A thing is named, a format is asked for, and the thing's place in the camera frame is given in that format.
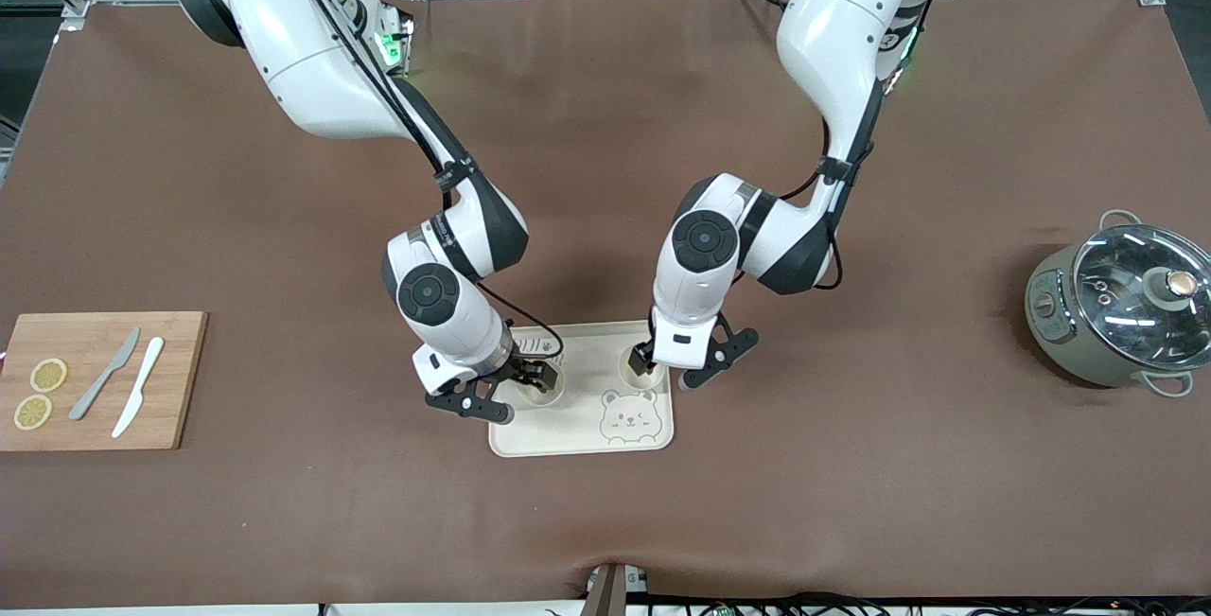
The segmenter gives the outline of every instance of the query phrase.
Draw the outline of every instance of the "bear illustration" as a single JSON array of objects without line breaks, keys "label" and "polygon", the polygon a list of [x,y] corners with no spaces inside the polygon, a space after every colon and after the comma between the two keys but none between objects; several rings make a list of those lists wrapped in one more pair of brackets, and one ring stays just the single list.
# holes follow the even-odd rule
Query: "bear illustration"
[{"label": "bear illustration", "polygon": [[642,443],[648,439],[656,443],[656,434],[664,427],[660,414],[656,414],[656,392],[636,392],[619,395],[615,391],[603,392],[602,436],[610,444]]}]

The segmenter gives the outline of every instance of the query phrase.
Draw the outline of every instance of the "table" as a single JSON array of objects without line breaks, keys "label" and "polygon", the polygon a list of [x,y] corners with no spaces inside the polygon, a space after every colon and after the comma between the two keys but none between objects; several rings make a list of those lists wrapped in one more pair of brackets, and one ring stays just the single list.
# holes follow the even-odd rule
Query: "table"
[{"label": "table", "polygon": [[[676,203],[784,192],[817,116],[757,0],[442,0],[413,81],[528,219],[493,276],[551,323],[639,318]],[[207,310],[182,447],[0,456],[0,606],[511,600],[626,562],[658,592],[1211,592],[1211,375],[1184,401],[1045,361],[1038,261],[1123,206],[1211,244],[1199,108],[1161,8],[930,13],[840,231],[845,283],[725,311],[762,341],[654,453],[492,455],[426,409],[379,283],[432,214],[414,145],[299,132],[179,8],[59,38],[0,201],[22,311]]]}]

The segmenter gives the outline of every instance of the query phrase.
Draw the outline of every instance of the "cooking pot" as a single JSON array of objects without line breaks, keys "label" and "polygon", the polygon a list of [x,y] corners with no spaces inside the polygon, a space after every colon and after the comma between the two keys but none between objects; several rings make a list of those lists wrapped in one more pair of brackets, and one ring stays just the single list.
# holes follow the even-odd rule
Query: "cooking pot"
[{"label": "cooking pot", "polygon": [[[1107,228],[1112,215],[1127,224]],[[1048,356],[1083,380],[1184,397],[1190,372],[1211,362],[1211,261],[1186,237],[1107,211],[1094,237],[1035,267],[1026,319]],[[1181,388],[1158,386],[1166,379]]]}]

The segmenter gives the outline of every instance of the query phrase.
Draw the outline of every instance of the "white knife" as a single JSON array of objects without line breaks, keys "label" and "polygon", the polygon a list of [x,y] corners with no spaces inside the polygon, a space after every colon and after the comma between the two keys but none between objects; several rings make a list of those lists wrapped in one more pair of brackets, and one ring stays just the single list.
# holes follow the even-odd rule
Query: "white knife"
[{"label": "white knife", "polygon": [[131,422],[134,421],[136,414],[139,414],[139,408],[143,407],[143,384],[147,384],[148,375],[151,374],[151,365],[155,365],[156,358],[160,358],[160,350],[163,350],[163,336],[151,336],[151,341],[148,341],[148,350],[143,353],[143,367],[139,367],[139,375],[134,379],[134,388],[131,388],[131,397],[126,399],[122,416],[117,418],[117,425],[114,427],[114,433],[110,434],[113,438],[122,436],[126,427],[130,427]]}]

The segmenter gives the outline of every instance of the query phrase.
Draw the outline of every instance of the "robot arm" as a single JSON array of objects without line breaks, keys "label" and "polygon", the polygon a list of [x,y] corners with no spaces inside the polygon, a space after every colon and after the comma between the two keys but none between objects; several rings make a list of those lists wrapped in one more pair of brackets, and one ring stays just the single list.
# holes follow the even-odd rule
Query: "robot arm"
[{"label": "robot arm", "polygon": [[[827,146],[819,182],[804,207],[721,173],[693,186],[660,251],[653,284],[653,340],[631,357],[633,370],[662,362],[688,369],[696,388],[756,345],[756,332],[734,335],[719,311],[735,271],[780,295],[814,288],[828,270],[836,230],[871,134],[890,69],[885,34],[913,24],[925,0],[790,0],[777,30],[788,76],[820,110]],[[890,64],[900,63],[895,54]],[[713,339],[717,327],[725,339]]]},{"label": "robot arm", "polygon": [[[507,407],[475,396],[476,380],[553,386],[550,367],[520,357],[506,323],[475,287],[520,261],[529,240],[524,219],[424,96],[388,76],[402,59],[398,10],[380,0],[185,0],[185,6],[212,38],[247,47],[299,128],[338,140],[403,137],[429,159],[444,209],[390,241],[381,270],[389,295],[423,341],[413,364],[429,403],[503,422]],[[218,18],[201,17],[207,12]],[[450,192],[459,197],[454,206]],[[467,388],[455,392],[458,384]]]}]

